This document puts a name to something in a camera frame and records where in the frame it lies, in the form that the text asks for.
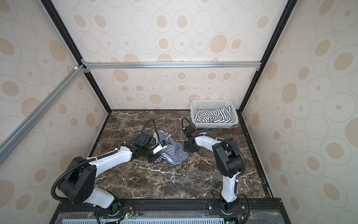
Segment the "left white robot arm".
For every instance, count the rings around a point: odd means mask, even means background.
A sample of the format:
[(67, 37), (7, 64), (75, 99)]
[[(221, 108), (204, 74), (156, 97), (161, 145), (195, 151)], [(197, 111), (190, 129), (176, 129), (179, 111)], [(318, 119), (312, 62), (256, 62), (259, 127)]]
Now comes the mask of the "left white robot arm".
[(54, 182), (51, 196), (57, 201), (90, 204), (114, 214), (119, 211), (120, 202), (109, 191), (95, 186), (96, 178), (117, 165), (140, 157), (145, 156), (149, 162), (154, 162), (166, 147), (166, 140), (160, 140), (158, 134), (140, 133), (135, 140), (125, 142), (109, 153), (90, 158), (78, 156)]

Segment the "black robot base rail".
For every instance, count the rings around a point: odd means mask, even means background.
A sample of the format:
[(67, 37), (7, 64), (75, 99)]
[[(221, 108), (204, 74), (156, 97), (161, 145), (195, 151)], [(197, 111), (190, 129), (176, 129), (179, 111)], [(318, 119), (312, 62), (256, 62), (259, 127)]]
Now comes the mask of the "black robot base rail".
[(289, 224), (278, 198), (240, 199), (224, 214), (210, 199), (121, 199), (119, 211), (111, 216), (102, 208), (60, 203), (52, 224)]

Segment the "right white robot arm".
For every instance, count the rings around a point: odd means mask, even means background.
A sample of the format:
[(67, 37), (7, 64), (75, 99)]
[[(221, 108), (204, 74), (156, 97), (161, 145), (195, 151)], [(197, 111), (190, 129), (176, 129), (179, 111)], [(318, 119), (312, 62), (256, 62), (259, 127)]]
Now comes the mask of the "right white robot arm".
[(239, 194), (237, 192), (239, 178), (246, 172), (246, 162), (240, 149), (232, 138), (217, 138), (205, 132), (199, 133), (192, 126), (183, 128), (186, 141), (184, 150), (192, 153), (204, 147), (213, 152), (216, 165), (223, 175), (223, 187), (220, 205), (224, 213), (231, 213), (236, 205)]

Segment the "blue white striped tank top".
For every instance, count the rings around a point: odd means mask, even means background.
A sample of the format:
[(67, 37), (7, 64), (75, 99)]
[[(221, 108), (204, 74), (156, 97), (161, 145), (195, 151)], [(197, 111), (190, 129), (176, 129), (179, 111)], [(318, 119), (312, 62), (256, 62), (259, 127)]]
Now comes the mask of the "blue white striped tank top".
[(154, 163), (159, 163), (162, 160), (165, 160), (171, 165), (177, 165), (185, 162), (189, 158), (189, 153), (184, 151), (184, 146), (182, 143), (175, 140), (169, 133), (163, 131), (158, 131), (153, 134), (156, 143), (165, 141), (167, 147), (160, 150), (160, 156), (157, 158)]

